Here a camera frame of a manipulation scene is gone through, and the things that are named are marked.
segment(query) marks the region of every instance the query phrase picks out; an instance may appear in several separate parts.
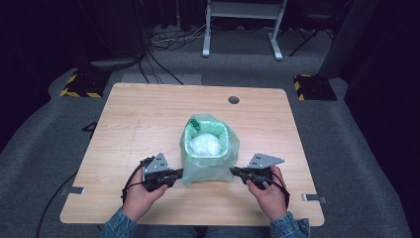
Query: wooden table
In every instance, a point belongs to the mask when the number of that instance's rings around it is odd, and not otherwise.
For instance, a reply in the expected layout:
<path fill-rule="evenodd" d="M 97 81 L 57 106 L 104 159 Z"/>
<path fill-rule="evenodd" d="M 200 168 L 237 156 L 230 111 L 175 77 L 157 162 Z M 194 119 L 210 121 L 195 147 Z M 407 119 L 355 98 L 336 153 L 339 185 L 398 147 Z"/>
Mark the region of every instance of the wooden table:
<path fill-rule="evenodd" d="M 228 101 L 240 99 L 238 104 Z M 281 89 L 117 83 L 104 107 L 60 219 L 64 223 L 105 223 L 122 205 L 121 189 L 139 161 L 162 152 L 171 168 L 182 168 L 179 140 L 193 114 L 207 113 L 226 122 L 241 141 L 237 166 L 255 153 L 285 159 L 279 167 L 291 193 L 289 210 L 312 226 L 324 223 L 285 92 Z M 166 191 L 143 224 L 268 225 L 256 199 L 240 178 L 178 180 Z"/>

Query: chair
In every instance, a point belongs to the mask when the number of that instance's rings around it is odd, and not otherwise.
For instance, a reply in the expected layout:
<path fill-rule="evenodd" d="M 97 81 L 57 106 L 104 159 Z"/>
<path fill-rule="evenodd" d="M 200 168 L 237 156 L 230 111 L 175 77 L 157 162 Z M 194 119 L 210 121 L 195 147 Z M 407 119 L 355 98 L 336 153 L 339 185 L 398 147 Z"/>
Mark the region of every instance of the chair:
<path fill-rule="evenodd" d="M 296 8 L 298 17 L 295 25 L 298 26 L 297 30 L 302 35 L 304 41 L 289 56 L 292 57 L 309 40 L 316 37 L 319 32 L 327 33 L 330 39 L 333 40 L 333 37 L 328 31 L 331 30 L 334 34 L 339 30 L 352 3 L 353 0 L 349 0 L 343 6 L 336 9 L 325 0 L 297 0 Z M 309 37 L 305 38 L 301 29 L 312 31 L 312 33 Z"/>

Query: metal stand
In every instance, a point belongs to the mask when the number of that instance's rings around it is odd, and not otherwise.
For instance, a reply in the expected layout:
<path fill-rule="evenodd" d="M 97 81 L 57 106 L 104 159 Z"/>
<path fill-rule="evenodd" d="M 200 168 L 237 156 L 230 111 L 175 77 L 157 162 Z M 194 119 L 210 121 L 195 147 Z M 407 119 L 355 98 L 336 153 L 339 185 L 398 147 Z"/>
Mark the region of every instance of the metal stand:
<path fill-rule="evenodd" d="M 276 40 L 278 28 L 283 18 L 287 0 L 281 0 L 280 4 L 258 4 L 238 2 L 212 2 L 207 0 L 206 34 L 204 36 L 203 56 L 210 56 L 211 17 L 233 17 L 275 20 L 274 31 L 268 33 L 274 56 L 277 60 L 283 60 L 280 48 Z"/>

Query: denim sleeve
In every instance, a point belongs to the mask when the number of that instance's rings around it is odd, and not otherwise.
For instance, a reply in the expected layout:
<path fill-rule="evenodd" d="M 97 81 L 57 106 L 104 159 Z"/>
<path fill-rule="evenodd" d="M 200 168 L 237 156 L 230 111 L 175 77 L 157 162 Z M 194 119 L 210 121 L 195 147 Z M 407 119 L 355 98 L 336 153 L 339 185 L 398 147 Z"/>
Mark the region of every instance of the denim sleeve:
<path fill-rule="evenodd" d="M 272 238 L 310 237 L 309 219 L 295 221 L 290 211 L 269 224 Z"/>
<path fill-rule="evenodd" d="M 105 223 L 99 237 L 101 238 L 131 238 L 133 237 L 137 228 L 137 224 L 130 220 L 130 218 L 124 213 L 123 209 L 120 208 L 111 217 L 111 219 Z"/>

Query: person's left hand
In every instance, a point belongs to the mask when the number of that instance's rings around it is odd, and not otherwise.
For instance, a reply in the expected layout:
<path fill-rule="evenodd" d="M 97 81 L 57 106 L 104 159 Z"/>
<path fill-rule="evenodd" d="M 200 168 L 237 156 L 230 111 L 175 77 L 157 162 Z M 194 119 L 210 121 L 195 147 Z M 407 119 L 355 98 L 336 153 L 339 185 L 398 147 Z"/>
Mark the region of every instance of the person's left hand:
<path fill-rule="evenodd" d="M 133 176 L 130 184 L 141 182 L 142 177 L 143 170 L 138 170 Z M 166 184 L 152 192 L 148 192 L 142 184 L 131 186 L 127 190 L 126 201 L 123 205 L 124 213 L 126 213 L 132 221 L 137 222 L 142 216 L 148 213 L 154 202 L 163 196 L 166 190 Z"/>

